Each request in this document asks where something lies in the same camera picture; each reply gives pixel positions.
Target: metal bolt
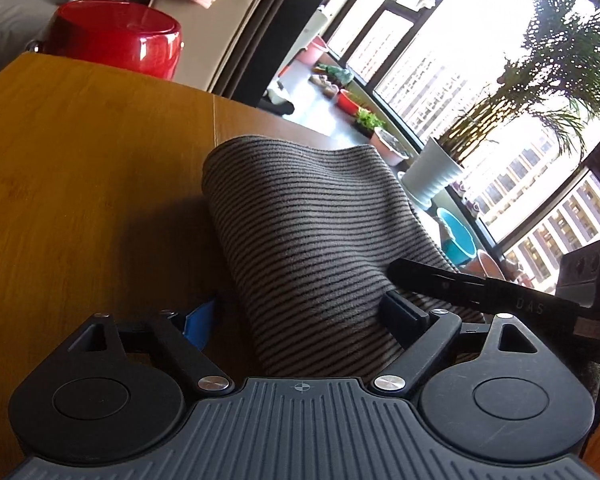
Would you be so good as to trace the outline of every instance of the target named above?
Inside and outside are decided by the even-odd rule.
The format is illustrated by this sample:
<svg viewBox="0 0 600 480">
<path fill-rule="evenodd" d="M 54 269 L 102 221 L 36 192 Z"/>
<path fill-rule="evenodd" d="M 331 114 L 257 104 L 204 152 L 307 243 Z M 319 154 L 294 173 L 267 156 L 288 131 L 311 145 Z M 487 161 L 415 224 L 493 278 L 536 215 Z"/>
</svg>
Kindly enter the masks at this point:
<svg viewBox="0 0 600 480">
<path fill-rule="evenodd" d="M 376 388 L 386 392 L 395 392 L 405 387 L 405 382 L 402 377 L 397 375 L 381 375 L 374 380 Z"/>
<path fill-rule="evenodd" d="M 207 392 L 219 392 L 229 387 L 229 380 L 219 375 L 208 375 L 198 381 L 198 387 Z"/>
</svg>

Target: striped cloth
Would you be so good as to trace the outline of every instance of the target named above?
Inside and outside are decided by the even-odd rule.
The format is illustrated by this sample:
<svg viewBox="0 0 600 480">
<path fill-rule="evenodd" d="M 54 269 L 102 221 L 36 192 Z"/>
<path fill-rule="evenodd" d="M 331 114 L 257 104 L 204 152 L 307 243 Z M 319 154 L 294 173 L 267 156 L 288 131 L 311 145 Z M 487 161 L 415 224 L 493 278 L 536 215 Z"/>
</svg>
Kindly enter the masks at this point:
<svg viewBox="0 0 600 480">
<path fill-rule="evenodd" d="M 378 320 L 395 288 L 387 265 L 403 256 L 453 269 L 372 146 L 325 152 L 237 137 L 208 156 L 202 187 L 270 376 L 371 378 L 402 352 Z"/>
</svg>

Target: red plastic stool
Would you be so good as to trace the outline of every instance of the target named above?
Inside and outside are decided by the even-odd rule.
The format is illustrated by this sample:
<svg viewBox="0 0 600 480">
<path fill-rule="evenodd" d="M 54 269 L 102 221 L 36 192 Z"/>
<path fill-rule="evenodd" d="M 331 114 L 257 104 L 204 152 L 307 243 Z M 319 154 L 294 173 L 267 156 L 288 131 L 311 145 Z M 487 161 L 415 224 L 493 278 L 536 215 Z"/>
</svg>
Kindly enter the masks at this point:
<svg viewBox="0 0 600 480">
<path fill-rule="evenodd" d="M 36 50 L 172 79 L 183 46 L 180 23 L 159 10 L 78 0 L 59 7 Z"/>
</svg>

